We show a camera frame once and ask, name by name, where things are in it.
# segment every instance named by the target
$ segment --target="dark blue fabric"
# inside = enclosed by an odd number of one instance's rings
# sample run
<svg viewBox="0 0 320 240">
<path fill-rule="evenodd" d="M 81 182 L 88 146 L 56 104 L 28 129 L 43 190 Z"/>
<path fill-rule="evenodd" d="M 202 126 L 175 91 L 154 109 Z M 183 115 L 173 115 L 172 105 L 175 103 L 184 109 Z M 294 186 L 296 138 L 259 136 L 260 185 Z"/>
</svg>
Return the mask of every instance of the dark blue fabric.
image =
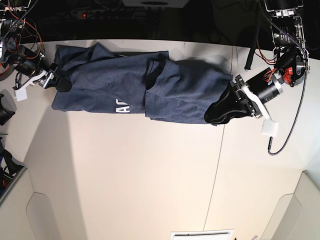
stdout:
<svg viewBox="0 0 320 240">
<path fill-rule="evenodd" d="M 169 60 L 167 51 L 119 57 L 100 44 L 60 46 L 60 74 L 73 86 L 58 92 L 52 108 L 93 113 L 145 113 L 153 120 L 205 124 L 204 114 L 232 76 L 207 64 L 196 67 Z"/>
</svg>

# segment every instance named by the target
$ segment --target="dark background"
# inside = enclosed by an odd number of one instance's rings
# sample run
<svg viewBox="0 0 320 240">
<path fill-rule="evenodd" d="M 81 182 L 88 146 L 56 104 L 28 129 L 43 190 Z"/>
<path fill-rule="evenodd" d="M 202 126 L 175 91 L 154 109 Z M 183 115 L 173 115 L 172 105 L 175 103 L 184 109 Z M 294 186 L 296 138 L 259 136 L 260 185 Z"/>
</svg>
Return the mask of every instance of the dark background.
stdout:
<svg viewBox="0 0 320 240">
<path fill-rule="evenodd" d="M 304 0 L 299 10 L 310 57 L 314 59 L 320 59 L 319 5 L 319 0 Z M 183 8 L 127 7 L 120 0 L 39 0 L 28 17 L 36 23 L 44 42 L 150 39 L 250 47 L 255 9 L 255 0 L 189 0 Z M 24 38 L 24 42 L 34 40 Z M 262 49 L 273 49 L 270 26 L 265 20 L 259 43 Z"/>
</svg>

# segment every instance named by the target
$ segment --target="white table surface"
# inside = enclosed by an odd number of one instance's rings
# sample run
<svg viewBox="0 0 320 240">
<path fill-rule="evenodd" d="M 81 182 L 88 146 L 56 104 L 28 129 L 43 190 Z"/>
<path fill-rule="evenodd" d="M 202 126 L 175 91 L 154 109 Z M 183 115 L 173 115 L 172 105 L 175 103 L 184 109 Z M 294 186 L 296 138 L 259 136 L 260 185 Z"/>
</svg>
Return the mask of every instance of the white table surface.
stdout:
<svg viewBox="0 0 320 240">
<path fill-rule="evenodd" d="M 57 44 L 95 42 L 47 42 L 46 57 L 53 60 Z M 169 50 L 173 60 L 204 59 L 244 79 L 267 68 L 255 57 L 253 70 L 245 72 L 246 48 L 154 40 L 100 43 L 115 52 Z M 170 232 L 203 229 L 235 229 L 233 237 L 251 239 L 262 235 L 280 197 L 294 192 L 319 147 L 316 66 L 319 61 L 311 60 L 296 130 L 276 157 L 268 155 L 268 138 L 260 135 L 262 119 L 235 119 L 224 128 L 151 121 L 143 114 L 65 113 L 51 109 L 55 90 L 39 86 L 27 89 L 28 100 L 16 103 L 16 115 L 0 131 L 9 133 L 5 146 L 29 168 L 34 190 L 51 199 L 63 239 L 165 240 Z M 13 85 L 11 76 L 0 89 L 12 93 Z M 267 104 L 280 123 L 272 150 L 289 132 L 301 89 L 285 87 Z"/>
</svg>

